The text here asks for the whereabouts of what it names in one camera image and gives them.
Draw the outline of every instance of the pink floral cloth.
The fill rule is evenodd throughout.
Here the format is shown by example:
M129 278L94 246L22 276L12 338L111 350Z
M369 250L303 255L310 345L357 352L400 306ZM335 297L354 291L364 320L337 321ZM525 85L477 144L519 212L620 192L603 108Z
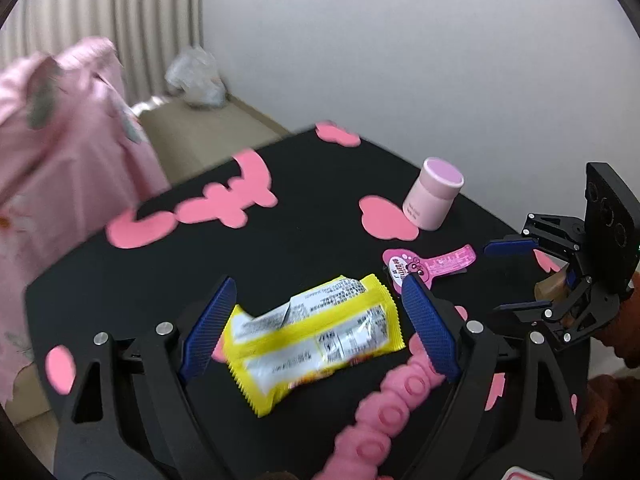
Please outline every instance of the pink floral cloth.
M26 285L111 218L168 189L122 99L113 45L87 38L0 74L0 403L33 355Z

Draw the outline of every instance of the metal screw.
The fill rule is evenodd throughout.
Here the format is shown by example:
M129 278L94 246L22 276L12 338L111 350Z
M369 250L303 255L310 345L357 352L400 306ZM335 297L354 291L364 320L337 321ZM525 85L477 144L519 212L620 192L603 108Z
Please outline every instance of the metal screw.
M108 340L109 340L109 334L107 334L106 332L98 332L94 336L94 344L98 346L104 345Z
M540 332L531 332L529 334L529 339L531 339L536 345L542 345L545 342L545 337Z
M174 326L168 321L163 321L158 326L156 326L156 333L158 335L167 335L170 334L174 330Z
M479 321L472 319L466 324L466 329L472 334L479 334L484 330L484 326Z

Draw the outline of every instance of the tabletop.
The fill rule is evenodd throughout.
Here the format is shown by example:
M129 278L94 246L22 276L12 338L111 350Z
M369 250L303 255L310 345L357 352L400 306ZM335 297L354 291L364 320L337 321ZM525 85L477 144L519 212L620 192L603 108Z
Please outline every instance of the tabletop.
M513 230L462 194L436 232L420 231L409 242L381 240L367 233L360 199L378 195L401 205L419 173L371 142L363 140L350 148L325 142L309 130L257 152L271 174L271 191L278 203L247 208L244 227L229 228L219 220L178 224L166 237L128 250L111 245L102 231L29 286L26 314L41 378L46 377L44 359L53 347L62 344L77 355L101 331L116 339L141 335L159 322L175 319L187 304L202 300L222 274L236 280L238 303L256 316L341 274L361 279L375 273L388 283L382 253L389 248L405 248L427 258L470 244L478 259L464 274L436 278L432 290L480 320L498 304L532 301L534 284L546 276L532 253L485 257L482 247L490 239ZM173 211L184 200L202 196L207 184L226 183L239 173L233 160L213 168L144 203L138 218ZM523 221L527 213L522 212ZM408 341L414 329L399 299L397 304ZM263 418L255 416L224 364L211 362L203 376L191 381L187 393L210 442L239 480L284 470L309 480L332 452L335 435L353 422L360 400L408 357L405 349L300 386ZM558 359L570 394L583 398L588 343L562 352ZM43 383L60 416L65 397L46 380ZM170 463L149 413L144 381L136 380L135 385L154 454ZM393 440L380 474L401 478L440 415L449 389L444 384L434 390L412 413L405 430ZM501 407L498 399L485 413L469 466L496 444L490 436L499 434L494 426Z

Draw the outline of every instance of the snack wrapper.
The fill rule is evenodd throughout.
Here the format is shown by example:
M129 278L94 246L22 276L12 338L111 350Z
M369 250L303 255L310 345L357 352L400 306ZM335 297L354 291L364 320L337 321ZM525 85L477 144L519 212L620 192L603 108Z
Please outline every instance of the snack wrapper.
M224 341L231 373L258 416L299 384L404 348L396 304L373 274L340 276L256 318L236 306Z

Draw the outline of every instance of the plastic bag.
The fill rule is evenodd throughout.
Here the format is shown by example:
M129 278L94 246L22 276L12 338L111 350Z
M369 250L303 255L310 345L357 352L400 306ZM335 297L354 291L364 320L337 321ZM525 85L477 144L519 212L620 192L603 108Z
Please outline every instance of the plastic bag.
M201 47L187 47L174 59L164 79L170 87L184 91L182 98L195 107L220 108L226 88L218 75L216 59Z
M300 384L404 348L396 304L373 274L341 276L257 318L236 306L224 334L231 373L258 416Z

